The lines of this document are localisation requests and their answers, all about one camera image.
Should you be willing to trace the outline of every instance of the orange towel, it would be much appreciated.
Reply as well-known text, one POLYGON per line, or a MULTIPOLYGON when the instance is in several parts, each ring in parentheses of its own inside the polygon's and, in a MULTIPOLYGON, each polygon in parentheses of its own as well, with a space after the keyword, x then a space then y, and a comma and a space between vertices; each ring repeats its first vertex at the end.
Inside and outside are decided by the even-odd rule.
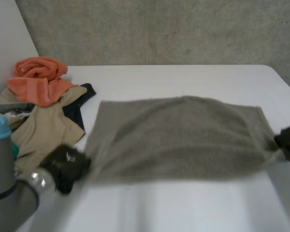
POLYGON ((9 89, 19 101, 50 106, 70 87, 71 82, 61 79, 68 67, 52 58, 33 57, 15 64, 14 76, 8 78, 9 89))

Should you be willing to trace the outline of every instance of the green object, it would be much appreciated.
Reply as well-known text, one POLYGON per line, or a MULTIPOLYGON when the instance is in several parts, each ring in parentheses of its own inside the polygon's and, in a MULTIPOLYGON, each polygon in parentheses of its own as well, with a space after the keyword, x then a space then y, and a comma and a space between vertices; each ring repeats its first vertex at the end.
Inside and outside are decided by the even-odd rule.
POLYGON ((17 159, 17 156, 18 156, 18 147, 16 147, 16 145, 13 143, 13 157, 14 159, 17 159))

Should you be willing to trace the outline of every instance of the gray towel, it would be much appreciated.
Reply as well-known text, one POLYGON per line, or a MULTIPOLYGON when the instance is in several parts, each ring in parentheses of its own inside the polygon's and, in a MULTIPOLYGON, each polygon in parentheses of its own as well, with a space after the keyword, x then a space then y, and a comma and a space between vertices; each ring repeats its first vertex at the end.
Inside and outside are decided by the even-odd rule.
POLYGON ((179 97, 102 101, 85 153, 92 177, 237 177, 283 160, 260 107, 179 97))

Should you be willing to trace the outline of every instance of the white wall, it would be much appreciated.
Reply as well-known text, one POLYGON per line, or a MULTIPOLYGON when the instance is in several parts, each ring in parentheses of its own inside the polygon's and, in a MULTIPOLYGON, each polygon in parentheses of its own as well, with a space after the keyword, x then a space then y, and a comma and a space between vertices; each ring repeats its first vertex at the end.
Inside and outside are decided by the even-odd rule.
POLYGON ((14 0, 0 0, 0 91, 13 76, 14 64, 38 56, 14 0))

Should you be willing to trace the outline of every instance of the gray wall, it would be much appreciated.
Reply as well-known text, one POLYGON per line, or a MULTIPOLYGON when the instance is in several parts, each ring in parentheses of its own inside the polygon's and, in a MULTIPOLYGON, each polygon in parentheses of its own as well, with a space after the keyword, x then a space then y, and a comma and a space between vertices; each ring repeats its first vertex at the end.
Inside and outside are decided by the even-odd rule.
POLYGON ((290 85, 289 0, 16 0, 68 65, 265 64, 290 85))

